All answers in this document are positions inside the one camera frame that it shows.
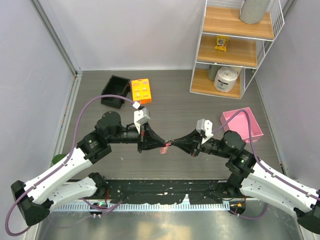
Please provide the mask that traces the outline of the pink strap keyring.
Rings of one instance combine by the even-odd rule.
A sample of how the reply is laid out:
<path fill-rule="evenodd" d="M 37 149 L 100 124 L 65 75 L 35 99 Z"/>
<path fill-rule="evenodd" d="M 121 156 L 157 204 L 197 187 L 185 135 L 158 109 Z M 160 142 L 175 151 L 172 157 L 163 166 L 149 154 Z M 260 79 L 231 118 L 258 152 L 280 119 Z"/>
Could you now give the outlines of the pink strap keyring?
<path fill-rule="evenodd" d="M 161 154 L 166 154 L 167 151 L 168 151 L 168 148 L 172 145 L 172 142 L 173 142 L 173 140 L 167 140 L 167 141 L 165 142 L 165 146 L 163 146 L 163 147 L 161 147 L 161 148 L 159 149 L 160 153 L 161 153 Z"/>

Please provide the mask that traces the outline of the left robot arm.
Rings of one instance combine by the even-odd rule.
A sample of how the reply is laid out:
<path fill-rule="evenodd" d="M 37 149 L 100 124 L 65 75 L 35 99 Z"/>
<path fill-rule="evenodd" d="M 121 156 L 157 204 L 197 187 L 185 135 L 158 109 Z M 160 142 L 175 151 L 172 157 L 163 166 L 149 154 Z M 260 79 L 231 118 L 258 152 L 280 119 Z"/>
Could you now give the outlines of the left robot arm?
<path fill-rule="evenodd" d="M 146 108 L 135 111 L 133 116 L 133 124 L 124 127 L 117 112 L 105 112 L 94 131 L 75 144 L 63 159 L 39 176 L 27 182 L 17 180 L 11 185 L 16 205 L 28 227 L 42 222 L 53 210 L 75 199 L 103 198 L 107 186 L 98 173 L 90 174 L 76 185 L 62 185 L 110 154 L 111 144 L 136 144 L 139 152 L 166 146 L 165 140 L 151 129 Z"/>

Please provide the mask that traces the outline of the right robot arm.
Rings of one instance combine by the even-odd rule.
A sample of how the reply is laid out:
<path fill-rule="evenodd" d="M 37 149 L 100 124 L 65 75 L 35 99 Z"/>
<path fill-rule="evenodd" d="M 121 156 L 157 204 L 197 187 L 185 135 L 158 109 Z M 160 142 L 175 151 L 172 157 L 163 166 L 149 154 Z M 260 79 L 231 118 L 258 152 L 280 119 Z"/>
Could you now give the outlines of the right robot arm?
<path fill-rule="evenodd" d="M 175 139 L 171 145 L 193 157 L 206 153 L 226 158 L 231 172 L 225 191 L 232 197 L 259 199 L 294 217 L 308 231 L 320 233 L 320 192 L 276 171 L 245 149 L 241 136 L 228 130 L 222 139 L 204 139 L 204 132 L 194 130 Z"/>

